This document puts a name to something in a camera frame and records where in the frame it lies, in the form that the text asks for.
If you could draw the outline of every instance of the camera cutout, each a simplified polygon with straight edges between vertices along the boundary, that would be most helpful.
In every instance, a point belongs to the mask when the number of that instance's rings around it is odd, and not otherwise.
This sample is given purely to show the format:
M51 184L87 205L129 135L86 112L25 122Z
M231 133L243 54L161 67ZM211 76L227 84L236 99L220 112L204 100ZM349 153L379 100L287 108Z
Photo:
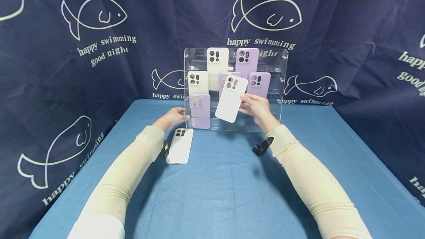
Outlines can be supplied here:
M199 74L190 74L189 79L191 85L201 85L201 77Z
M223 74L223 75L221 75L221 85L223 85L223 86L224 86L224 83L226 82L226 77L227 77L228 75L230 75L230 74Z
M225 87L229 91L235 91L237 84L238 84L238 80L235 80L232 77L229 77L229 79L227 79L227 84Z
M252 75L251 79L249 80L249 85L251 87L259 87L262 83L261 79L262 78L259 75Z
M202 97L201 96L193 96L192 105L194 107L201 107L202 106Z
M249 63L249 55L250 55L250 53L249 53L249 51L240 51L239 52L239 55L240 55L240 57L239 57L239 59L238 59L238 63L240 63L240 64L247 64L247 63Z
M208 61L210 63L220 63L220 52L210 51L208 53Z
M186 132L186 130L185 129L177 129L176 130L176 136L178 136L178 137L182 137L182 136L184 136L184 133Z

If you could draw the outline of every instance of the person's left hand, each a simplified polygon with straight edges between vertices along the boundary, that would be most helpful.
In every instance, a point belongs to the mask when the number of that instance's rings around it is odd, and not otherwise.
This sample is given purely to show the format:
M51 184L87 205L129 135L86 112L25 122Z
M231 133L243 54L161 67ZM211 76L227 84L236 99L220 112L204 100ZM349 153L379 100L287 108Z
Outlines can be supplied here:
M164 132L167 132L174 125L186 121L190 116L185 115L185 110L183 107L171 108L166 114L160 117L152 125L156 125Z

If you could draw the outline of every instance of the arm sleeve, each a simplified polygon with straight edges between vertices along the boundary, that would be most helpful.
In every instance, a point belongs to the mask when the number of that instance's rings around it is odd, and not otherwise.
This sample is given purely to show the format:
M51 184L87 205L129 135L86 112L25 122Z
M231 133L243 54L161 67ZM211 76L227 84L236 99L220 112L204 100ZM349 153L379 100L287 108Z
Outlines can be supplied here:
M93 190L68 239L124 239L129 200L148 167L158 157L164 132L147 126L106 171Z
M285 127L267 136L273 157L285 168L295 190L318 223L324 239L350 236L372 239L354 204L332 173Z

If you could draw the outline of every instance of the black clamp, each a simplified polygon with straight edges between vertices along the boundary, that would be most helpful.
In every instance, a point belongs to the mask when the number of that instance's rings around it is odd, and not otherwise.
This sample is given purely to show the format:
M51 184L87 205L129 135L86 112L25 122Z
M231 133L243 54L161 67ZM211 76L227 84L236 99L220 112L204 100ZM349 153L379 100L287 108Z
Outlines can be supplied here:
M261 144L257 144L252 148L252 152L255 153L258 157L263 156L266 153L266 150L270 147L270 145L273 143L274 138L272 136L269 136L266 138L265 141L263 141Z
M159 153L159 157L161 158L161 159L166 159L167 158L167 156L168 156L168 153L170 153L169 151L168 151L168 144L167 144L167 141L165 141L164 140L164 143L162 144L162 150L160 151L160 153Z

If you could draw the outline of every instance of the phone case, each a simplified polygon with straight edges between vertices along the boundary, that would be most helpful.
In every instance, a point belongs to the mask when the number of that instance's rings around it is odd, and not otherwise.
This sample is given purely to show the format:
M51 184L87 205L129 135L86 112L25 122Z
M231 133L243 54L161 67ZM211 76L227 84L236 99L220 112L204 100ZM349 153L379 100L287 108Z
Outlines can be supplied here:
M220 85L219 75L229 69L229 49L210 47L207 49L207 71L210 74L209 89L218 91Z
M215 117L233 123L241 106L241 95L245 93L248 80L234 75L227 75L221 97L218 100Z
M235 71L240 72L244 79L248 79L251 72L257 72L259 55L260 49L258 48L238 48Z
M220 84L220 87L218 89L218 98L220 98L220 96L221 96L221 91L223 91L224 82L226 81L226 77L229 74L232 74L232 75L234 75L236 77L240 77L241 76L241 74L239 72L236 72L236 71L223 71L223 72L220 72L220 83L219 83Z
M192 146L193 129L177 128L174 130L173 140L166 162L168 164L187 164L189 161L190 147Z
M192 94L190 96L190 118L192 127L211 128L211 97L209 94Z
M209 74L204 70L191 70L187 73L187 85L189 95L191 94L209 94L208 89Z
M251 72L248 77L247 93L267 98L271 74L268 72Z

